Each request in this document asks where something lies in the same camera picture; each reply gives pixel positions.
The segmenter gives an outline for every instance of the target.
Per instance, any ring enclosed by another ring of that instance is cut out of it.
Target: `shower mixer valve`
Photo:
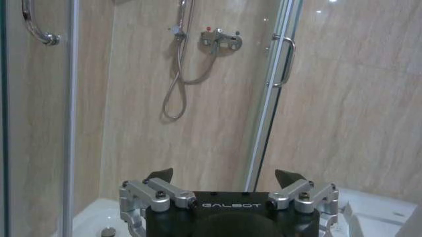
[[[282,170],[275,177],[275,192],[206,192],[170,184],[173,169],[153,172],[143,182],[123,182],[121,219],[134,237],[332,237],[336,185]]]
[[[222,28],[217,28],[214,31],[209,30],[201,32],[199,43],[203,46],[211,47],[210,53],[215,53],[215,46],[219,48],[227,48],[231,51],[238,51],[242,47],[241,32],[237,31],[235,35],[229,35],[223,33]]]

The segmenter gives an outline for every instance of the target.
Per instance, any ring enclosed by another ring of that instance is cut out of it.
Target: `marble-effect panel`
[[[279,168],[421,200],[421,16],[417,0],[305,1],[259,190]]]
[[[107,90],[102,197],[118,197],[126,179],[143,179],[175,168],[174,183],[195,190],[239,190],[247,157],[241,156],[267,6],[258,1],[195,1],[185,76],[202,73],[207,56],[198,49],[201,31],[241,31],[242,49],[217,59],[209,79],[187,86],[187,110],[174,123],[161,119],[170,86],[179,1],[115,1],[114,40]],[[181,108],[178,91],[170,111]]]

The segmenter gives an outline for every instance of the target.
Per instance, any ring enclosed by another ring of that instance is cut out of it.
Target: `shower door handle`
[[[60,36],[40,30],[34,12],[34,0],[22,0],[22,14],[30,33],[47,46],[59,44]]]
[[[290,78],[290,72],[292,72],[292,67],[293,67],[293,61],[296,59],[296,54],[297,54],[297,44],[296,42],[293,41],[292,38],[289,37],[285,37],[283,38],[283,42],[287,42],[289,45],[290,45],[290,49],[292,49],[292,54],[290,54],[290,57],[287,58],[287,67],[286,67],[286,72],[283,73],[283,77],[282,77],[282,81],[277,84],[273,85],[274,88],[281,88],[289,81],[289,78]]]

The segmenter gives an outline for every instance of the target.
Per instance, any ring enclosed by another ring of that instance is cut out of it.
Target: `metal door frame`
[[[263,96],[263,99],[265,99],[263,111],[261,112],[261,116],[259,116],[259,126],[258,126],[258,130],[257,130],[254,144],[253,144],[254,149],[251,150],[249,172],[247,172],[245,188],[243,188],[245,191],[255,191],[257,187],[258,187],[261,169],[262,169],[262,164],[263,164],[263,160],[265,160],[265,153],[266,153],[266,148],[267,148],[267,143],[269,143],[269,138],[270,138],[270,133],[271,133],[274,116],[275,116],[275,112],[277,112],[279,95],[281,95],[281,91],[282,91],[282,87],[273,88],[273,85],[275,84],[278,68],[281,67],[279,62],[283,59],[282,53],[285,51],[283,51],[283,40],[282,39],[285,38],[286,33],[287,33],[289,23],[290,23],[290,19],[292,19],[292,11],[293,11],[296,4],[300,4],[298,5],[300,9],[298,9],[296,20],[293,22],[294,28],[293,28],[293,33],[290,36],[292,38],[294,38],[294,34],[296,34],[296,29],[297,29],[297,25],[298,25],[300,16],[301,16],[304,1],[302,0],[281,0],[281,4],[279,4],[277,23],[274,26],[274,35],[277,36],[277,39],[279,40],[279,42],[277,44],[275,60],[273,61],[273,65],[269,65],[269,69],[267,69],[267,73],[266,73],[267,92]],[[287,69],[287,61],[289,60],[286,59],[285,65],[283,65],[283,73],[282,73],[283,77],[286,76],[286,71],[289,70]]]

